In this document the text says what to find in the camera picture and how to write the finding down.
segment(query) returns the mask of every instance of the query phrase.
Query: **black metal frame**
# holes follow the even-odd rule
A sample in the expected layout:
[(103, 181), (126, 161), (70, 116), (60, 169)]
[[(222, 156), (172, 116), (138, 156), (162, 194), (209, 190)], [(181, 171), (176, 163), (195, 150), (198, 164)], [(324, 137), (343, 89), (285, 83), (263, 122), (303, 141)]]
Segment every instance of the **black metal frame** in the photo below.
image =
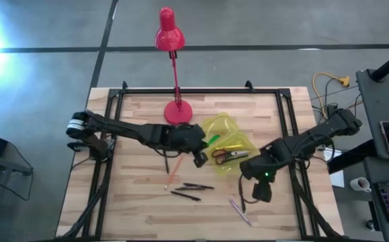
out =
[[(105, 108), (105, 117), (110, 118), (111, 114), (111, 108), (113, 105), (113, 102), (115, 98), (118, 98), (117, 100), (117, 108), (116, 113), (114, 114), (114, 119), (119, 120), (120, 114), (122, 111), (122, 102), (123, 102), (123, 96), (125, 94), (174, 94), (175, 90), (173, 88), (166, 88), (166, 89), (128, 89), (128, 86), (126, 82), (123, 82), (122, 89), (110, 89), (107, 97), (107, 104)], [(264, 93), (264, 94), (274, 94), (276, 98), (277, 103), (277, 109), (279, 114), (279, 122), (281, 124), (282, 128), (282, 134), (283, 136), (288, 135), (288, 129), (287, 129), (287, 123), (286, 123), (286, 117), (284, 114), (284, 106), (282, 102), (282, 98), (286, 99), (286, 102), (288, 104), (288, 111), (290, 114), (290, 122), (292, 125), (292, 130), (294, 134), (298, 134), (298, 128), (296, 124), (296, 115), (294, 113), (294, 107), (292, 103), (291, 93), (289, 89), (254, 89), (252, 83), (250, 81), (247, 81), (245, 83), (245, 87), (242, 88), (181, 88), (181, 94), (187, 94), (187, 93), (198, 93), (198, 94), (207, 94), (207, 93)], [(105, 138), (106, 133), (102, 132), (101, 138)], [(104, 213), (105, 213), (105, 207), (106, 207), (106, 200), (107, 200), (107, 189), (110, 183), (110, 175), (112, 170), (112, 163), (114, 158), (114, 152), (115, 149), (112, 147), (110, 149), (110, 157), (105, 163), (105, 173), (103, 176), (103, 181), (99, 186), (99, 189), (97, 189), (98, 181), (99, 181), (99, 174), (101, 169), (101, 161), (96, 161), (94, 172), (91, 180), (91, 187), (90, 187), (90, 193), (89, 193), (89, 199), (88, 199), (88, 205), (83, 212), (83, 214), (86, 214), (85, 218), (79, 219), (78, 224), (81, 224), (83, 226), (83, 231), (81, 234), (81, 237), (76, 238), (77, 239), (83, 239), (82, 241), (98, 241), (101, 237), (101, 230), (103, 228), (103, 220), (104, 220)], [(295, 165), (289, 166), (289, 170), (291, 174), (296, 174), (296, 168)], [(300, 163), (300, 171), (302, 176), (302, 183), (304, 190), (306, 191), (308, 197), (312, 199), (312, 194), (310, 191), (310, 184), (308, 179), (308, 173), (306, 172), (306, 167), (304, 163)], [(304, 238), (307, 236), (306, 232), (306, 225), (304, 223), (304, 215), (302, 210), (302, 204), (300, 201), (299, 195), (297, 195), (295, 192), (293, 192), (294, 195), (294, 204), (296, 207), (296, 215), (298, 219), (298, 226), (299, 226), (299, 232), (300, 237)], [(90, 226), (91, 226), (91, 212), (95, 205), (99, 204), (99, 213), (97, 217), (97, 224), (95, 228), (95, 233), (93, 236), (89, 235), (90, 232)], [(315, 237), (319, 236), (319, 230), (318, 230), (318, 224), (315, 221), (314, 217), (310, 215), (310, 222), (312, 225), (312, 232)], [(56, 238), (56, 239), (63, 239), (62, 241), (74, 241), (76, 233), (72, 233), (70, 237), (66, 238)]]

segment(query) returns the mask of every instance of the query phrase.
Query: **wooden table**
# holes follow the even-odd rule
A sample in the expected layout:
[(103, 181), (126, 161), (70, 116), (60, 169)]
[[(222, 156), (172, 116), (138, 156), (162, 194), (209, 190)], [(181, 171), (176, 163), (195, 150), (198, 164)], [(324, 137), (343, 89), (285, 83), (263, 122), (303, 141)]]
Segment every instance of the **wooden table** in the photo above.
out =
[[(315, 125), (306, 87), (291, 87), (294, 110), (300, 132)], [(91, 90), (87, 109), (104, 114), (108, 88)], [(172, 95), (124, 95), (121, 119), (137, 124), (165, 123), (163, 109)], [(191, 123), (201, 123), (206, 117), (227, 112), (254, 145), (262, 147), (281, 137), (277, 104), (270, 94), (187, 94), (183, 99), (193, 107)], [(288, 110), (286, 120), (289, 122)], [(74, 163), (87, 158), (88, 152), (77, 153)], [(172, 170), (177, 158), (169, 159)], [(93, 161), (77, 166), (71, 173), (57, 235), (62, 235), (84, 210)], [(312, 159), (308, 169), (310, 187), (316, 207), (332, 228), (343, 234), (326, 164)], [(238, 175), (219, 176), (212, 165), (196, 168), (193, 157), (187, 155), (168, 191), (164, 191), (168, 175), (164, 159), (136, 140), (119, 137), (116, 143), (110, 190), (107, 197), (102, 239), (298, 239), (293, 192), (288, 168), (280, 169), (272, 184), (270, 203), (247, 205), (248, 226), (229, 204), (228, 198), (240, 202)], [(214, 186), (215, 190), (188, 192), (202, 199), (194, 202), (169, 193), (183, 182)], [(251, 199), (253, 181), (243, 181), (244, 193)], [(308, 234), (310, 223), (304, 207)]]

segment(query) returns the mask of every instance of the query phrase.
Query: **lamp shade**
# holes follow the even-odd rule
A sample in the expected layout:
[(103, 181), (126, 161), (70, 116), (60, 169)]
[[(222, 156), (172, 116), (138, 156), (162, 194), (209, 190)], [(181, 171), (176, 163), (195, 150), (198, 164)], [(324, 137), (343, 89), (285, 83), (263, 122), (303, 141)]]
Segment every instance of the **lamp shade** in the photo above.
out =
[(159, 15), (160, 28), (155, 34), (155, 47), (164, 51), (179, 50), (185, 45), (185, 38), (176, 26), (175, 13), (170, 7), (164, 7)]

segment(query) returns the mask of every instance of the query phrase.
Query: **gray floor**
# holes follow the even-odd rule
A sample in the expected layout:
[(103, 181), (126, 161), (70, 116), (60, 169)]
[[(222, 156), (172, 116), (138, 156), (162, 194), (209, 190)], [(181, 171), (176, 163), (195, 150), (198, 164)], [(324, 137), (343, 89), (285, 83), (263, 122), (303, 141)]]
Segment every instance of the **gray floor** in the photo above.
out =
[[(98, 47), (111, 0), (0, 0), (0, 47)], [(119, 0), (108, 46), (152, 46), (157, 12), (173, 7), (188, 45), (224, 44), (389, 44), (389, 0)], [(270, 50), (180, 52), (183, 86), (308, 86), (316, 72), (349, 75), (375, 68), (389, 59), (389, 49)], [(73, 112), (82, 110), (97, 53), (0, 54), (0, 137), (13, 142), (34, 166), (32, 197), (23, 202), (5, 193), (0, 205), (0, 241), (52, 238), (58, 222), (73, 153), (64, 134)], [(167, 53), (107, 53), (99, 87), (172, 84)], [(324, 93), (326, 77), (318, 78)], [(332, 83), (329, 92), (342, 87)], [(345, 108), (357, 88), (331, 95), (328, 102)], [(365, 124), (352, 137), (336, 138), (350, 149), (370, 138)], [(13, 188), (28, 180), (15, 177)], [(362, 221), (367, 204), (338, 202), (345, 234), (380, 239)]]

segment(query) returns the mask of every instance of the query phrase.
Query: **pencil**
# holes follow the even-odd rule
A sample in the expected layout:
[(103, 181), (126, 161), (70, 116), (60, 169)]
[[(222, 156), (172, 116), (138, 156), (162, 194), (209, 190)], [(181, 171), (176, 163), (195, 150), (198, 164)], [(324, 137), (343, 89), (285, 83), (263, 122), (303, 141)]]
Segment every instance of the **pencil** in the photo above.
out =
[(173, 176), (175, 175), (176, 171), (178, 170), (179, 165), (181, 165), (181, 161), (182, 161), (182, 159), (183, 159), (184, 157), (185, 157), (185, 155), (182, 155), (182, 156), (179, 158), (178, 163), (176, 163), (175, 168), (173, 168), (172, 174), (170, 174), (169, 180), (167, 181), (167, 184), (166, 184), (166, 186), (165, 186), (165, 190), (167, 190), (167, 186), (169, 186), (169, 184), (172, 182)]

